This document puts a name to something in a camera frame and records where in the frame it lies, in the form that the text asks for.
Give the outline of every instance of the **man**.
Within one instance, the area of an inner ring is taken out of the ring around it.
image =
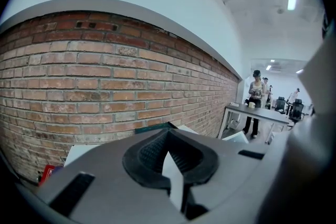
[[[263,78],[264,80],[264,84],[265,84],[265,95],[262,99],[262,108],[266,108],[266,105],[267,105],[267,98],[268,98],[268,94],[269,94],[269,90],[270,90],[270,87],[269,85],[267,84],[268,83],[268,78]]]
[[[297,88],[295,92],[292,92],[290,94],[290,96],[288,97],[287,101],[286,101],[286,104],[288,104],[287,106],[287,110],[286,110],[286,115],[288,115],[288,112],[289,112],[289,108],[290,108],[290,111],[292,111],[293,109],[293,103],[295,102],[295,99],[298,98],[298,94],[300,92],[300,89]]]

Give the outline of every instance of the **person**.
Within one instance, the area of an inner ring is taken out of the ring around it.
[[[300,89],[297,88],[296,91],[292,92],[290,94],[290,96],[288,97],[288,99],[286,101],[286,104],[288,104],[287,110],[286,110],[286,115],[288,115],[289,109],[290,109],[290,111],[292,111],[292,109],[293,109],[293,103],[295,102],[295,99],[298,98],[299,92],[300,92]]]
[[[267,85],[268,83],[268,78],[263,78],[264,84],[265,84],[265,96],[261,99],[261,107],[266,108],[267,105],[267,98],[269,94],[269,86]]]
[[[255,106],[256,108],[261,108],[261,99],[265,95],[265,85],[261,81],[260,76],[261,76],[260,71],[259,70],[254,70],[253,77],[254,77],[255,81],[251,82],[250,89],[248,91],[248,93],[250,94],[249,102],[253,102],[254,104],[256,104],[256,106]],[[257,137],[258,124],[259,124],[259,120],[254,119],[252,138]],[[248,133],[248,130],[250,129],[250,125],[251,125],[251,117],[247,117],[246,124],[245,124],[245,127],[243,129],[243,132],[245,134]]]

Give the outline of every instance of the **black slot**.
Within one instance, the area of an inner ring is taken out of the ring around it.
[[[257,152],[247,151],[247,150],[239,151],[238,154],[242,156],[250,157],[253,159],[262,159],[264,156],[263,153],[257,153]]]
[[[68,217],[88,189],[94,176],[80,173],[74,180],[50,203],[50,207],[60,214]]]

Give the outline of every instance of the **white top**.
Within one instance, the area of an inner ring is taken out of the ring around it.
[[[288,102],[293,104],[295,102],[295,99],[298,98],[298,92],[292,92],[288,98]]]

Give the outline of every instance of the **brick wall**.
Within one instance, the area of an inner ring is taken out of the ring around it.
[[[90,12],[51,14],[0,36],[0,138],[36,181],[74,144],[171,121],[216,136],[238,79],[194,45],[152,25]]]

